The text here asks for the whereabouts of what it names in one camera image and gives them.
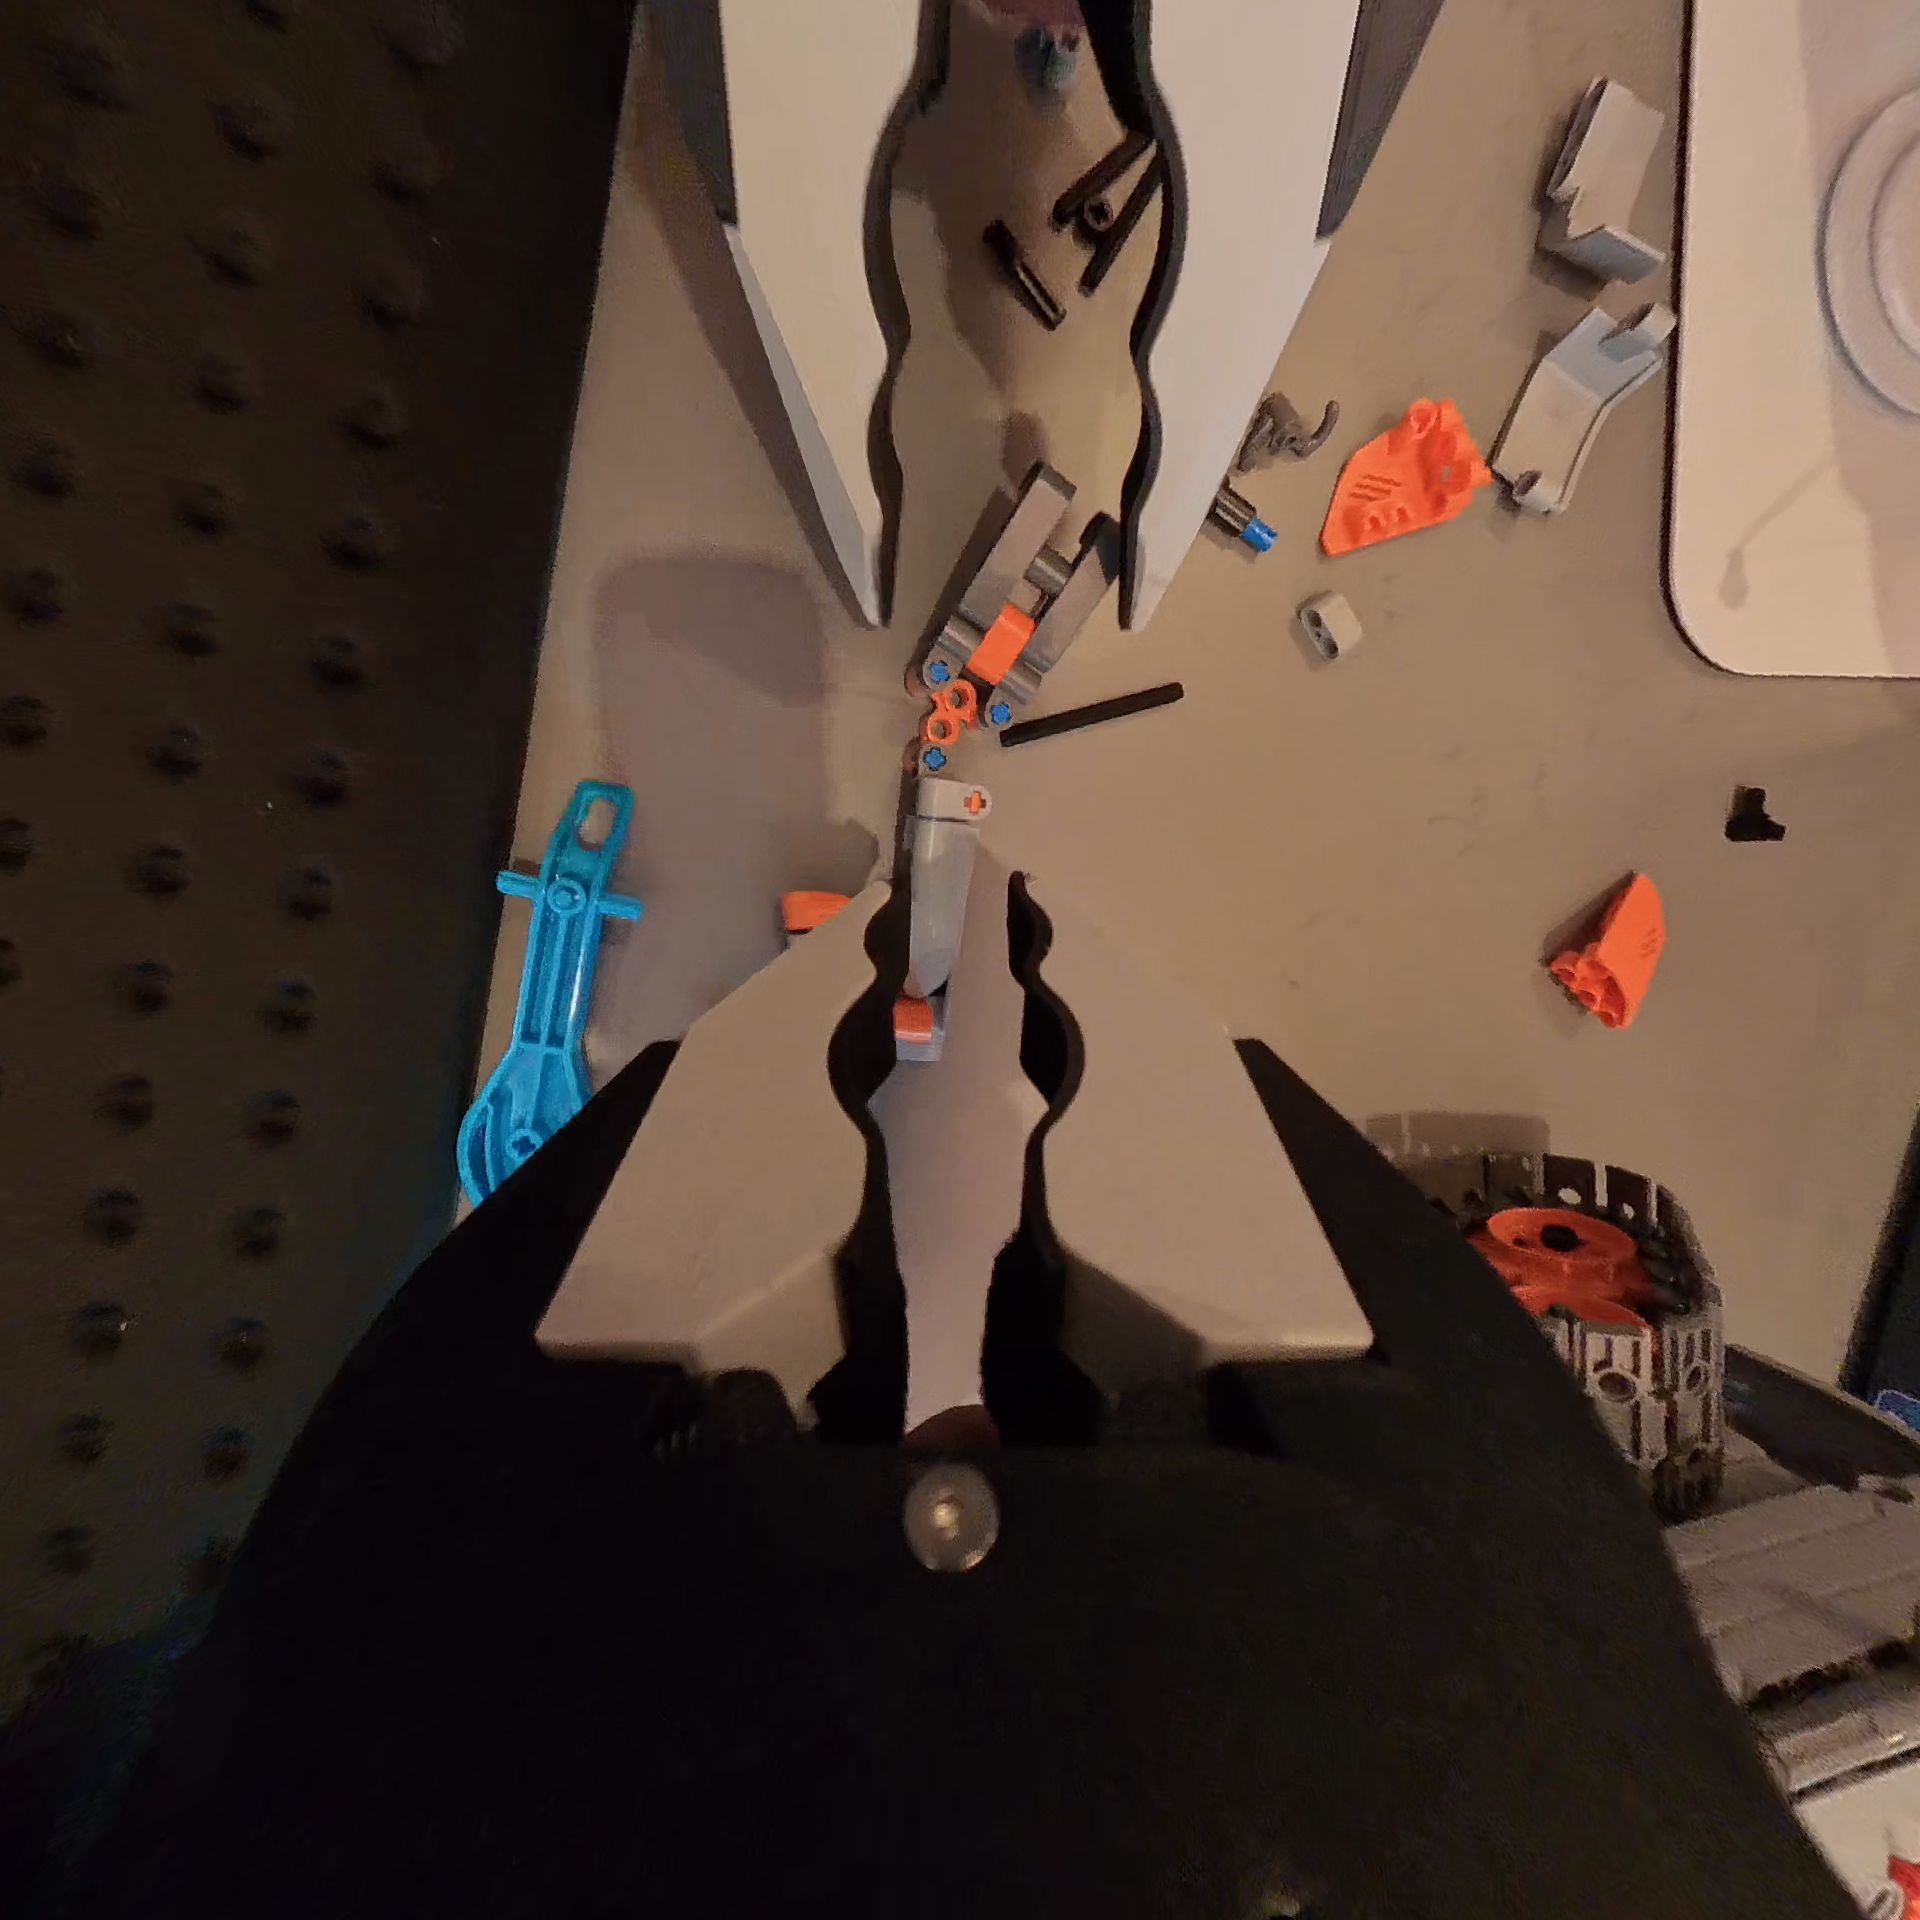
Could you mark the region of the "grey hook piece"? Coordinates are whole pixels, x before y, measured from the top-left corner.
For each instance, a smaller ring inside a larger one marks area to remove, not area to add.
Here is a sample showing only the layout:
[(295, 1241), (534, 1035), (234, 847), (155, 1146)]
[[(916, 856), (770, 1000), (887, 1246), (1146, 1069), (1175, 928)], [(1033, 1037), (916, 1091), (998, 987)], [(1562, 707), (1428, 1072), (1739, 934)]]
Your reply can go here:
[(1331, 435), (1338, 418), (1338, 399), (1330, 399), (1327, 410), (1308, 422), (1283, 393), (1262, 396), (1237, 445), (1234, 472), (1255, 472), (1273, 461), (1312, 458)]

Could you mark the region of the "grey angular panel piece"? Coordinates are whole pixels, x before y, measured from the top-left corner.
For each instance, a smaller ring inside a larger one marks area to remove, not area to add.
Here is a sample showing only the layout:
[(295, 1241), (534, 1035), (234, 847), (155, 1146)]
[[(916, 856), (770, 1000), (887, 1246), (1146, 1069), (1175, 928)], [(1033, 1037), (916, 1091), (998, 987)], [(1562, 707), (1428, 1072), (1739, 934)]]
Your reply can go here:
[(1631, 216), (1663, 129), (1663, 112), (1593, 79), (1546, 178), (1537, 249), (1598, 284), (1637, 286), (1660, 272), (1667, 250), (1637, 237)]

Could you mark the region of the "white book stand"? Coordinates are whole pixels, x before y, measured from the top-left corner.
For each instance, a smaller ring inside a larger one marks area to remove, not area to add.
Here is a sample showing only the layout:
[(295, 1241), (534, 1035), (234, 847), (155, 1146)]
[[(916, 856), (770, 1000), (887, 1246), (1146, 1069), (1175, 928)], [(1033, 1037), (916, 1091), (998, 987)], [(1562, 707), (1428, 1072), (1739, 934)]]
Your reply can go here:
[(1691, 2), (1667, 595), (1746, 678), (1918, 680), (1918, 5)]

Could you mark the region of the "orange curved brick piece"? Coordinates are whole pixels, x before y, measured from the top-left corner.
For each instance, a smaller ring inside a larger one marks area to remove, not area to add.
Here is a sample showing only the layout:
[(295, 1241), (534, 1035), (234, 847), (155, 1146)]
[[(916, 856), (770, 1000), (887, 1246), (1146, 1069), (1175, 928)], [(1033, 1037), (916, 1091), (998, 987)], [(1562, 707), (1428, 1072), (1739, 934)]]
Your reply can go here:
[(1667, 902), (1642, 872), (1629, 873), (1602, 902), (1579, 945), (1553, 951), (1547, 977), (1608, 1032), (1634, 1023), (1667, 951)]

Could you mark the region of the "grey curved panel piece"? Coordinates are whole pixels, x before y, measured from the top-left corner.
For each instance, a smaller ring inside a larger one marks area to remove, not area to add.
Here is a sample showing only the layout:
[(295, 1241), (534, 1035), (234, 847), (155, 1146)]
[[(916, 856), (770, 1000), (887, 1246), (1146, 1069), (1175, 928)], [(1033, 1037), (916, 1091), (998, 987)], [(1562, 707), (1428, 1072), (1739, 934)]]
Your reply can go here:
[(1667, 364), (1677, 314), (1650, 304), (1618, 321), (1592, 305), (1528, 373), (1488, 458), (1511, 506), (1557, 517), (1570, 506), (1598, 433)]

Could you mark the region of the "black dimpled foam mat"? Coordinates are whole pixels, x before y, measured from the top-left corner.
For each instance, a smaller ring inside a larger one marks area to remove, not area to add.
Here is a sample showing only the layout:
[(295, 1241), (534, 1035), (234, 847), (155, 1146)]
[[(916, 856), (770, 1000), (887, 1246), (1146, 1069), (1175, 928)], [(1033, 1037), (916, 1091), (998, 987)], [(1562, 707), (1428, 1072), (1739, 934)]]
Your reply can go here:
[(445, 1231), (630, 2), (2, 5), (2, 1719)]

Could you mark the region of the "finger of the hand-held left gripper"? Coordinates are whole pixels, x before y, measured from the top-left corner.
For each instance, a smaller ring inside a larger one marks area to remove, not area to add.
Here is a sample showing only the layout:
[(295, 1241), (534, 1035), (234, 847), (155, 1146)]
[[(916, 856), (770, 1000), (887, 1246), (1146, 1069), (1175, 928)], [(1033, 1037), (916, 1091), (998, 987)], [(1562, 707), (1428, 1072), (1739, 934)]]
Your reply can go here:
[(736, 276), (851, 605), (894, 612), (890, 400), (912, 318), (894, 162), (940, 90), (943, 2), (720, 2)]
[(1121, 625), (1154, 619), (1213, 508), (1330, 243), (1327, 178), (1357, 2), (1139, 2), (1128, 28), (1164, 162), (1136, 312), (1139, 445)]

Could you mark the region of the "orange beam with black axle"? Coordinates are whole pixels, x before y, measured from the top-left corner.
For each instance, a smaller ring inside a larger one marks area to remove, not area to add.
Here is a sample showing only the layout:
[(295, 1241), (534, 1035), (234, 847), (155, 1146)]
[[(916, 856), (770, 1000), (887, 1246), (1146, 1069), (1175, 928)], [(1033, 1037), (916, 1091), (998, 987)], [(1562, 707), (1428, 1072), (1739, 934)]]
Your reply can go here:
[[(952, 981), (963, 955), (969, 895), (989, 815), (992, 794), (981, 781), (958, 779), (940, 752), (901, 774), (890, 864), (881, 863), (876, 872), (876, 879), (890, 885), (890, 908), (900, 908), (900, 922), (881, 918), (881, 931), (900, 934), (900, 981), (887, 1013), (894, 1066), (930, 1066), (945, 1053)], [(785, 951), (808, 945), (816, 931), (851, 918), (851, 908), (851, 895), (818, 887), (780, 895)], [(864, 1004), (867, 998), (857, 998), (852, 1037), (832, 1035), (829, 1060), (847, 1072), (858, 1066), (874, 1082), (867, 1091), (874, 1094), (894, 1066), (880, 1063), (880, 1023), (876, 1016), (858, 1013)]]

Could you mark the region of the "orange grey brick assembly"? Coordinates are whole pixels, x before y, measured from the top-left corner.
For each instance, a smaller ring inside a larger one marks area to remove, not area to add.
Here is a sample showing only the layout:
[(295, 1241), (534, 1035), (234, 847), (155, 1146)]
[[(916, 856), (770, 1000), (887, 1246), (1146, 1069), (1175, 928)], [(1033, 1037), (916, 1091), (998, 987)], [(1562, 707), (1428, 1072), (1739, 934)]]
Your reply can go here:
[(945, 774), (965, 733), (1012, 730), (1115, 589), (1123, 556), (1115, 517), (1092, 514), (1072, 549), (1056, 543), (1072, 500), (1072, 482), (1034, 461), (925, 644), (907, 674), (925, 700), (913, 774)]

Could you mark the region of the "short black pin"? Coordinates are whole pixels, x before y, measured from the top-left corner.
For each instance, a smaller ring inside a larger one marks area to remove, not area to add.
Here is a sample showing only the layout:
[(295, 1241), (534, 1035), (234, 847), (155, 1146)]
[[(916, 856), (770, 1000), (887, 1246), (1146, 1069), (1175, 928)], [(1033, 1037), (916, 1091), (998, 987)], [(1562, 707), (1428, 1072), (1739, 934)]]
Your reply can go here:
[(982, 227), (981, 243), (992, 256), (998, 284), (1007, 288), (1007, 295), (1012, 295), (1012, 299), (1018, 299), (1020, 312), (1041, 322), (1046, 333), (1059, 333), (1066, 321), (1066, 308), (1034, 269), (1033, 256), (1020, 245), (1020, 237), (1002, 220), (994, 220)]

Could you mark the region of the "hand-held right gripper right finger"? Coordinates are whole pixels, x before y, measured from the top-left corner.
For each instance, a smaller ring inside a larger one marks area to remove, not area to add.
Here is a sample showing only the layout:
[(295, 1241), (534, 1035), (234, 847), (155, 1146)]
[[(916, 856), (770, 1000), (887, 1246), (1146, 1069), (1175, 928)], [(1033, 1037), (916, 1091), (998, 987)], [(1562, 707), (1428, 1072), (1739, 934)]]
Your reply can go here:
[(1371, 1324), (1226, 1023), (1041, 877), (1010, 877), (1041, 1115), (986, 1298), (986, 1404), (1119, 1404)]

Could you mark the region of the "grey orange tracked toy vehicle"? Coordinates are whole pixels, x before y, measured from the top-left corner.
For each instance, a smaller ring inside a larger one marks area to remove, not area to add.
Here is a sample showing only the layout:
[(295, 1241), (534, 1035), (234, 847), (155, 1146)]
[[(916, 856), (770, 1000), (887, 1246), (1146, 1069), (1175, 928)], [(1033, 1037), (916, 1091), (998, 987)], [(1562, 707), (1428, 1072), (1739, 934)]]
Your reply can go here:
[(1637, 1476), (1791, 1803), (1918, 1804), (1918, 1435), (1726, 1340), (1681, 1200), (1514, 1115), (1363, 1133), (1503, 1277)]

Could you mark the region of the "orange pin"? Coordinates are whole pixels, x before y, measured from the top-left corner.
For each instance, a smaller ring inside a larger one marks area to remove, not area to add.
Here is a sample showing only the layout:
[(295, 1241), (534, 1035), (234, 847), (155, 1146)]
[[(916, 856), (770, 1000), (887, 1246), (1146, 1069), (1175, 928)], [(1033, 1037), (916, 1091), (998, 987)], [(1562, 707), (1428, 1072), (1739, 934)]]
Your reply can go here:
[(1461, 517), (1492, 485), (1452, 399), (1417, 399), (1348, 455), (1319, 527), (1319, 553), (1353, 556)]

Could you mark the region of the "long black axle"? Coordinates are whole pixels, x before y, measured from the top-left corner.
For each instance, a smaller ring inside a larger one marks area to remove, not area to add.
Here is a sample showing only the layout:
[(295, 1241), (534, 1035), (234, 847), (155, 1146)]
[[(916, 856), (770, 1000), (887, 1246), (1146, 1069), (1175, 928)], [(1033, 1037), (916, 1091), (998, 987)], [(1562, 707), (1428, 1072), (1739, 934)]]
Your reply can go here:
[(1119, 691), (1119, 694), (1090, 700), (1090, 704), (1082, 704), (1082, 707), (1056, 709), (1048, 716), (1014, 720), (1002, 733), (998, 733), (998, 740), (1001, 740), (1002, 749), (1014, 749), (1014, 746), (1023, 746), (1023, 743), (1043, 743), (1048, 738), (1063, 738), (1063, 735), (1072, 735), (1072, 733), (1090, 733), (1090, 730), (1097, 730), (1097, 727), (1128, 720), (1134, 716), (1146, 716), (1146, 713), (1155, 713), (1155, 709), (1178, 707), (1183, 700), (1184, 700), (1184, 686), (1183, 683), (1141, 686), (1141, 690)]

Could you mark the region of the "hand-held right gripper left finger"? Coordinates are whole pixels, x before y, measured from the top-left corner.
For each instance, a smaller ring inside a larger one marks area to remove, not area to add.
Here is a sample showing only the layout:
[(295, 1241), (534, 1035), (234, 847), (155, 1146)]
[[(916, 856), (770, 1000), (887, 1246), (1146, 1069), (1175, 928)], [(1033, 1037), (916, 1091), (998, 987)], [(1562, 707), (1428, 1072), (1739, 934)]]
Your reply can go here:
[(901, 945), (904, 902), (870, 882), (685, 1030), (541, 1316), (544, 1355), (767, 1372), (818, 1412), (904, 1412), (870, 1111)]

